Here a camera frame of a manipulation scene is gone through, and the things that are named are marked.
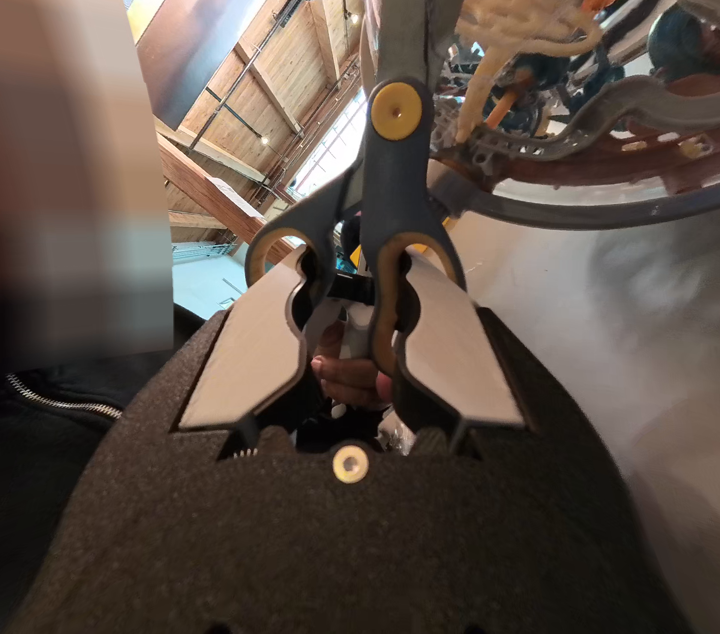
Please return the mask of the clear maze puzzle ball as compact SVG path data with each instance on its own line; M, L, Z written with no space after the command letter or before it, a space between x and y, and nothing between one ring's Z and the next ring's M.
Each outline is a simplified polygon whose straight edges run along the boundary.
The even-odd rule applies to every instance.
M657 145L614 158L599 146L617 121L630 118L655 131L705 134L719 127L719 95L681 97L657 80L635 76L607 84L574 115L560 135L548 139L511 136L481 121L482 107L501 70L521 54L572 57L600 44L602 31L576 0L365 0L371 16L380 86L405 79L418 101L430 98L455 32L475 36L484 57L471 80L456 120L455 144L438 153L454 156L483 180L508 173L532 175L547 186L602 186L658 177Z

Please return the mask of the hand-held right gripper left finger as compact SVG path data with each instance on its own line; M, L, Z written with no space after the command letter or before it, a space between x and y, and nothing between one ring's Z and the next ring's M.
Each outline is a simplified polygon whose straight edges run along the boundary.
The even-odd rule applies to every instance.
M304 245L249 286L231 307L178 423L180 431L231 428L300 380L307 345L292 315L305 284Z

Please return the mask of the white paper sign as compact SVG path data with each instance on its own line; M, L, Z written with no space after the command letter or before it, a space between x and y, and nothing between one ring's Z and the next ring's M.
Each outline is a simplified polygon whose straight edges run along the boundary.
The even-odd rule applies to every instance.
M259 219L262 222L265 221L263 215L256 210L251 204L249 204L244 198L242 198L229 184L224 180L215 177L209 177L209 181L213 183L216 189L223 193L230 201L232 201L245 215Z

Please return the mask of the grey handled scissors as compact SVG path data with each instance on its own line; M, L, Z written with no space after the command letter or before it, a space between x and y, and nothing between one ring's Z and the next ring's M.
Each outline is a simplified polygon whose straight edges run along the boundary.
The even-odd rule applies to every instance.
M461 262L426 184L434 102L428 87L426 0L365 0L366 27L375 54L375 86L367 99L361 148L347 170L265 225L250 243L246 280L265 273L271 246L299 237L317 264L312 303L329 293L335 272L332 230L361 212L361 248L375 290L369 353L378 369L393 376L392 338L397 323L401 257L425 244L443 263L448 278L465 289Z

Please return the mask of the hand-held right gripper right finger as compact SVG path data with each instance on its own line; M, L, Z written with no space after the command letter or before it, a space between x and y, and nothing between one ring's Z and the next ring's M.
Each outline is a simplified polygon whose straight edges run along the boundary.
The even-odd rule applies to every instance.
M472 298L410 248L409 325L397 340L393 403L410 429L525 428Z

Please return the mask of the person's left forearm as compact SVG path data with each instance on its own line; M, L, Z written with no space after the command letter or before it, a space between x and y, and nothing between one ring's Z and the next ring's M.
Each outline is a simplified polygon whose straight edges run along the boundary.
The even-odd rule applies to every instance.
M383 415L384 409L327 403L298 427L295 448L299 453L326 453L350 443L381 453L377 436Z

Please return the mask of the person's left hand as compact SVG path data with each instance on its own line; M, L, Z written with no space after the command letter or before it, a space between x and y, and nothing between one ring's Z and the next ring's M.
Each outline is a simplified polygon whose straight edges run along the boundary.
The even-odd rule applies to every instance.
M392 380L370 359L341 359L346 323L336 320L322 333L310 362L326 397L347 406L379 409L392 401Z

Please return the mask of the person's black jacket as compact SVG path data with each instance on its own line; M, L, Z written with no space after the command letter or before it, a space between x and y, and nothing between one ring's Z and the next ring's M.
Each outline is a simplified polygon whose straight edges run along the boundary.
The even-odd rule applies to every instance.
M205 324L174 306L166 351L1 377L1 628L23 602L78 479L137 393Z

